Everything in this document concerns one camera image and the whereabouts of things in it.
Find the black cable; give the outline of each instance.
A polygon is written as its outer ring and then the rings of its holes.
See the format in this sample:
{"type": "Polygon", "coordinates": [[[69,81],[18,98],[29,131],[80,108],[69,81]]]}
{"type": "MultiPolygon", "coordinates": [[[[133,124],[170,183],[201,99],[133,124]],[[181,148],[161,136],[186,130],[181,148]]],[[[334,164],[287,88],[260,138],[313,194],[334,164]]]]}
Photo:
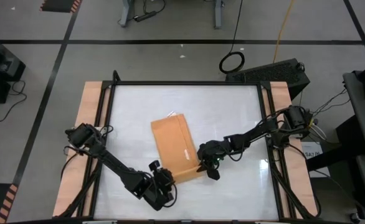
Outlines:
{"type": "Polygon", "coordinates": [[[322,112],[325,112],[325,111],[327,111],[327,110],[331,109],[331,108],[332,108],[332,107],[334,107],[334,106],[342,106],[342,105],[345,105],[346,103],[349,103],[349,102],[350,102],[350,99],[348,99],[348,100],[347,100],[346,102],[344,102],[344,103],[340,103],[340,104],[337,104],[337,105],[331,105],[331,106],[329,106],[327,109],[319,111],[317,114],[322,113],[322,112]]]}
{"type": "Polygon", "coordinates": [[[299,106],[301,106],[301,98],[303,96],[303,90],[300,92],[300,101],[299,101],[299,106]]]}
{"type": "Polygon", "coordinates": [[[332,145],[341,145],[340,143],[338,143],[338,142],[329,142],[328,140],[325,140],[325,139],[322,139],[321,137],[319,137],[318,135],[316,135],[316,134],[314,134],[314,133],[312,133],[312,132],[310,132],[310,134],[312,134],[314,137],[316,137],[316,138],[318,138],[319,140],[321,140],[321,141],[324,141],[324,142],[326,142],[326,143],[328,143],[328,144],[332,144],[332,145]]]}
{"type": "Polygon", "coordinates": [[[322,106],[320,106],[317,110],[315,110],[313,112],[313,117],[317,116],[317,114],[319,113],[319,111],[323,110],[328,104],[330,104],[332,102],[332,100],[334,100],[336,97],[338,97],[339,95],[343,95],[347,93],[347,89],[344,88],[343,91],[341,91],[340,93],[338,93],[337,95],[335,95],[334,97],[330,98],[325,104],[323,104],[322,106]]]}
{"type": "Polygon", "coordinates": [[[101,128],[100,132],[102,132],[102,130],[103,130],[104,128],[108,128],[108,129],[107,129],[107,131],[106,131],[105,133],[103,133],[103,134],[102,134],[102,138],[107,137],[107,136],[108,136],[108,134],[109,134],[109,133],[111,133],[111,132],[114,130],[114,128],[113,128],[113,126],[112,126],[112,125],[106,125],[106,126],[104,126],[104,127],[102,127],[102,128],[101,128]]]}
{"type": "Polygon", "coordinates": [[[315,203],[317,204],[317,210],[318,210],[318,213],[315,215],[315,217],[318,218],[318,217],[320,217],[321,212],[322,212],[321,203],[317,197],[317,194],[314,194],[314,192],[313,192],[313,195],[314,195],[315,203]]]}
{"type": "MultiPolygon", "coordinates": [[[[306,158],[306,156],[305,156],[305,154],[303,153],[303,152],[301,152],[297,147],[295,147],[295,146],[292,146],[291,144],[288,144],[290,147],[292,147],[292,148],[294,148],[294,149],[296,149],[298,152],[300,152],[301,153],[301,155],[307,160],[307,158],[306,158]]],[[[320,171],[318,171],[318,170],[314,170],[315,172],[317,172],[317,173],[319,173],[319,174],[322,174],[322,175],[324,175],[326,178],[328,178],[329,180],[332,180],[332,182],[334,182],[342,191],[343,191],[343,193],[347,196],[347,198],[349,198],[350,200],[352,200],[357,206],[359,206],[359,207],[361,207],[364,211],[365,211],[365,207],[363,206],[363,205],[361,205],[356,199],[354,199],[354,198],[352,198],[349,194],[347,194],[347,192],[342,188],[342,186],[340,186],[340,184],[337,182],[337,181],[335,181],[332,177],[330,177],[330,176],[328,176],[328,175],[326,175],[326,174],[324,174],[323,172],[320,172],[320,171]]],[[[318,204],[318,206],[319,206],[319,210],[318,210],[318,213],[317,213],[317,216],[316,217],[318,217],[320,214],[321,214],[321,204],[320,204],[320,201],[318,200],[318,198],[317,197],[315,197],[315,199],[316,199],[316,202],[317,202],[317,204],[318,204]]]]}
{"type": "Polygon", "coordinates": [[[77,149],[77,148],[74,148],[72,146],[65,146],[64,147],[64,154],[67,156],[68,154],[65,152],[65,149],[71,149],[73,151],[75,151],[76,153],[80,154],[80,155],[83,155],[83,154],[86,154],[88,155],[88,152],[84,149],[77,149]]]}
{"type": "Polygon", "coordinates": [[[60,179],[62,180],[62,176],[64,175],[64,171],[65,171],[65,168],[66,168],[66,166],[68,165],[68,163],[74,158],[74,157],[76,157],[78,154],[77,154],[77,152],[74,154],[74,155],[72,155],[72,157],[71,158],[69,158],[67,161],[66,161],[66,163],[65,163],[65,165],[63,166],[63,168],[62,168],[62,170],[60,171],[60,179]]]}
{"type": "Polygon", "coordinates": [[[304,154],[304,152],[302,152],[299,148],[297,148],[296,146],[291,145],[290,143],[288,143],[288,146],[294,148],[296,151],[299,152],[299,154],[301,154],[301,156],[303,156],[305,159],[307,159],[306,158],[306,155],[304,154]]]}
{"type": "Polygon", "coordinates": [[[234,44],[235,44],[235,38],[237,36],[237,30],[238,30],[238,25],[239,25],[239,20],[240,20],[240,12],[242,10],[242,4],[243,4],[243,0],[240,0],[240,6],[239,6],[239,13],[238,13],[238,19],[237,19],[237,25],[235,27],[235,32],[234,32],[234,39],[232,40],[232,46],[231,46],[231,50],[230,52],[220,61],[219,64],[219,69],[222,73],[224,74],[229,74],[229,73],[234,73],[234,72],[238,72],[239,70],[241,70],[244,67],[245,64],[245,56],[243,55],[242,52],[232,52],[232,49],[234,48],[234,44]],[[240,56],[240,64],[238,65],[238,67],[226,71],[222,68],[222,65],[224,64],[224,61],[227,60],[227,58],[229,58],[231,55],[239,55],[240,56]]]}
{"type": "Polygon", "coordinates": [[[16,92],[16,93],[8,93],[8,95],[11,95],[11,96],[19,96],[19,95],[22,95],[22,96],[24,96],[23,97],[23,99],[21,99],[21,100],[19,100],[18,102],[16,102],[16,103],[14,103],[11,107],[10,107],[10,109],[8,110],[8,112],[6,113],[6,115],[5,115],[5,117],[3,118],[3,119],[0,119],[0,122],[3,122],[7,117],[8,117],[8,115],[9,115],[9,113],[11,112],[11,110],[16,106],[16,105],[18,105],[19,103],[22,103],[23,101],[25,101],[26,99],[27,99],[27,95],[25,94],[25,93],[23,93],[23,90],[25,89],[25,86],[26,86],[26,82],[25,81],[22,81],[22,80],[19,80],[18,82],[14,82],[13,84],[12,84],[12,90],[14,91],[14,92],[16,92]],[[22,86],[22,89],[20,90],[20,91],[17,91],[17,90],[15,90],[15,84],[16,83],[19,83],[19,82],[21,82],[21,83],[23,83],[23,86],[22,86]]]}
{"type": "Polygon", "coordinates": [[[347,198],[349,198],[350,200],[352,200],[357,206],[361,207],[364,211],[365,211],[365,207],[363,205],[361,205],[361,203],[359,203],[356,199],[352,198],[352,196],[350,196],[343,188],[342,186],[340,186],[340,184],[335,181],[332,177],[324,174],[323,172],[320,172],[318,170],[314,170],[314,172],[317,172],[319,174],[324,175],[326,178],[328,178],[329,180],[331,180],[332,182],[334,182],[339,188],[340,190],[342,190],[342,192],[347,196],[347,198]]]}
{"type": "MultiPolygon", "coordinates": [[[[146,11],[146,0],[143,0],[143,11],[144,11],[144,14],[148,14],[149,12],[146,11]]],[[[163,0],[163,7],[159,10],[159,11],[155,11],[156,13],[159,13],[161,11],[163,11],[163,9],[166,7],[166,0],[163,0]]]]}
{"type": "Polygon", "coordinates": [[[170,205],[163,205],[163,207],[165,207],[165,208],[172,207],[176,203],[176,201],[177,201],[177,187],[176,187],[176,184],[173,184],[173,186],[174,186],[174,189],[176,191],[176,194],[174,196],[174,200],[173,200],[173,202],[170,205]]]}
{"type": "MultiPolygon", "coordinates": [[[[292,148],[294,148],[296,151],[298,151],[300,154],[301,154],[301,156],[303,156],[303,158],[305,159],[305,160],[307,160],[307,157],[306,157],[306,155],[304,154],[304,152],[303,151],[301,151],[299,148],[297,148],[296,146],[293,146],[292,144],[288,144],[288,146],[290,146],[290,147],[292,147],[292,148]]],[[[315,202],[316,202],[316,204],[317,204],[317,210],[318,210],[318,212],[317,212],[317,214],[315,215],[315,217],[316,218],[318,218],[318,217],[320,217],[320,215],[321,215],[321,212],[322,212],[322,208],[321,208],[321,203],[320,203],[320,201],[318,200],[318,197],[317,197],[317,195],[313,192],[313,195],[314,195],[314,199],[315,199],[315,202]]]]}

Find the white tabletop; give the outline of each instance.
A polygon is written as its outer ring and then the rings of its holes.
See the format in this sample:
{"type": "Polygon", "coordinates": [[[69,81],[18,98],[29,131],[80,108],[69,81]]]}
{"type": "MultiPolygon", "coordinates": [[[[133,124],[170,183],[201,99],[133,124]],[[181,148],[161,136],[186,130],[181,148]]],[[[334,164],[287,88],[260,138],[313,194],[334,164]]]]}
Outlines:
{"type": "MultiPolygon", "coordinates": [[[[198,148],[210,140],[244,133],[262,119],[256,86],[116,87],[107,149],[126,166],[149,172],[159,158],[151,122],[170,112],[184,114],[198,148]]],[[[155,211],[127,191],[104,167],[95,218],[153,220],[278,220],[264,139],[254,142],[239,162],[220,163],[218,181],[206,175],[177,185],[171,208],[155,211]]]]}

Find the white label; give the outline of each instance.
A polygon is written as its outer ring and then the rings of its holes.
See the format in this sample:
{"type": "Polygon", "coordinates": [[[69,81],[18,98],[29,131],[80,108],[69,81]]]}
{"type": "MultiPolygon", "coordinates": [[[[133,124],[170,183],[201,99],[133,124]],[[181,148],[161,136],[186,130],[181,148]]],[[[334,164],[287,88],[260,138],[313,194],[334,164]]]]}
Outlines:
{"type": "Polygon", "coordinates": [[[185,153],[185,158],[186,158],[187,160],[189,160],[188,150],[187,150],[187,149],[185,149],[185,150],[184,150],[184,153],[185,153]]]}

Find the black metal frame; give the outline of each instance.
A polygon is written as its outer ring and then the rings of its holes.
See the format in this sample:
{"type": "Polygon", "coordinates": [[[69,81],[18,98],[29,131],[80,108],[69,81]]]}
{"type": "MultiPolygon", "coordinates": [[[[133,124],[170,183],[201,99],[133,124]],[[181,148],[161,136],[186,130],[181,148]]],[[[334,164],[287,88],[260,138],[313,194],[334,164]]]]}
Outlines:
{"type": "MultiPolygon", "coordinates": [[[[115,88],[117,85],[230,85],[230,86],[242,86],[242,85],[250,85],[250,86],[256,86],[257,87],[257,91],[258,91],[258,100],[260,103],[260,111],[262,114],[262,118],[266,117],[266,111],[265,111],[265,103],[264,103],[264,98],[263,98],[263,93],[262,93],[262,88],[266,89],[267,92],[267,97],[268,97],[268,102],[270,105],[270,112],[273,113],[275,112],[275,107],[273,104],[273,97],[272,97],[272,92],[271,92],[271,86],[270,86],[270,82],[247,82],[247,83],[241,83],[241,82],[202,82],[202,81],[193,81],[193,82],[174,82],[174,81],[121,81],[119,76],[115,75],[115,73],[113,74],[113,80],[112,81],[103,81],[102,82],[102,87],[101,87],[101,93],[100,93],[100,97],[99,97],[99,102],[98,102],[98,108],[97,108],[97,114],[95,117],[95,126],[99,126],[100,125],[100,118],[101,118],[101,114],[102,114],[102,110],[103,110],[103,104],[104,104],[104,100],[105,100],[105,92],[107,89],[109,89],[110,87],[110,96],[109,96],[109,100],[108,100],[108,108],[107,108],[107,113],[106,113],[106,117],[105,117],[105,125],[109,125],[110,124],[110,113],[112,110],[112,106],[113,106],[113,98],[114,98],[114,94],[115,94],[115,88]]],[[[274,155],[273,155],[273,147],[272,145],[268,144],[269,139],[266,138],[267,141],[267,153],[268,153],[268,158],[269,161],[274,161],[274,155]]],[[[286,161],[285,161],[285,156],[283,154],[282,151],[278,151],[278,157],[279,157],[279,161],[280,161],[280,167],[281,167],[281,173],[284,177],[284,179],[286,180],[286,182],[289,184],[289,177],[288,177],[288,171],[287,171],[287,166],[286,166],[286,161]]],[[[98,162],[97,166],[99,167],[99,172],[101,173],[102,171],[102,165],[98,162]]],[[[86,170],[85,170],[85,178],[83,181],[83,184],[86,183],[90,173],[92,170],[92,158],[89,158],[88,162],[87,162],[87,166],[86,166],[86,170]]],[[[98,175],[96,181],[94,182],[94,188],[93,188],[93,195],[92,195],[92,201],[90,202],[90,212],[88,217],[93,217],[94,215],[94,211],[95,211],[95,206],[96,206],[96,201],[97,201],[97,195],[98,195],[98,187],[99,187],[99,183],[100,183],[100,176],[98,175]]],[[[277,212],[278,212],[278,219],[280,221],[284,221],[284,222],[293,222],[293,223],[322,223],[322,224],[327,224],[327,223],[336,223],[336,222],[329,222],[329,221],[324,221],[324,220],[304,220],[304,219],[296,219],[296,213],[295,213],[295,207],[292,203],[292,201],[287,197],[288,199],[288,209],[289,209],[289,213],[290,213],[290,218],[284,217],[283,216],[283,207],[282,207],[282,200],[281,200],[281,192],[280,192],[280,188],[279,188],[279,184],[278,181],[276,180],[276,178],[274,178],[274,176],[272,176],[272,182],[273,182],[273,189],[274,189],[274,194],[275,194],[275,200],[276,200],[276,205],[277,205],[277,212]]],[[[82,202],[82,204],[79,206],[78,208],[78,213],[77,216],[81,217],[82,216],[82,211],[84,209],[84,202],[82,202]]],[[[130,220],[130,221],[125,221],[125,220],[118,220],[118,222],[126,222],[126,223],[134,223],[134,220],[130,220]]],[[[137,222],[139,223],[155,223],[154,220],[140,220],[137,222]]],[[[156,221],[156,223],[181,223],[180,221],[156,221]]],[[[208,223],[208,222],[204,222],[204,221],[189,221],[189,223],[208,223]]],[[[232,221],[219,221],[219,222],[213,222],[211,221],[211,223],[253,223],[253,222],[242,222],[242,221],[237,221],[237,220],[232,220],[232,221]]]]}

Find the floor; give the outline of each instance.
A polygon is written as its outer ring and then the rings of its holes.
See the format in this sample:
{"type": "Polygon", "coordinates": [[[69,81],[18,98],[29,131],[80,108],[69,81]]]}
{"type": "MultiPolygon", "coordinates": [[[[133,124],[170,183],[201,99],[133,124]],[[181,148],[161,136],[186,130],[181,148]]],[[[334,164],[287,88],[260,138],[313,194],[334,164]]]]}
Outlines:
{"type": "MultiPolygon", "coordinates": [[[[223,80],[218,64],[230,49],[240,3],[225,0],[222,29],[214,30],[213,3],[201,0],[167,0],[163,12],[126,28],[116,23],[122,1],[83,0],[73,15],[40,12],[42,2],[0,0],[0,43],[27,65],[28,99],[0,123],[0,184],[19,185],[9,222],[51,217],[65,162],[64,130],[74,124],[86,81],[109,80],[114,69],[122,80],[223,80]]],[[[148,4],[160,7],[161,1],[148,4]]],[[[244,1],[234,47],[246,57],[244,68],[272,62],[288,5],[244,1]]],[[[136,13],[142,13],[141,1],[136,13]]],[[[315,110],[343,90],[343,73],[365,68],[365,0],[297,0],[282,40],[277,61],[305,64],[311,83],[301,105],[315,110]]],[[[0,105],[0,117],[17,100],[10,96],[0,105]]],[[[319,126],[336,141],[334,128],[353,114],[349,103],[334,107],[318,116],[319,126]]],[[[330,167],[331,175],[350,190],[345,166],[330,167]]],[[[354,205],[328,179],[312,183],[321,217],[348,222],[354,205]]]]}

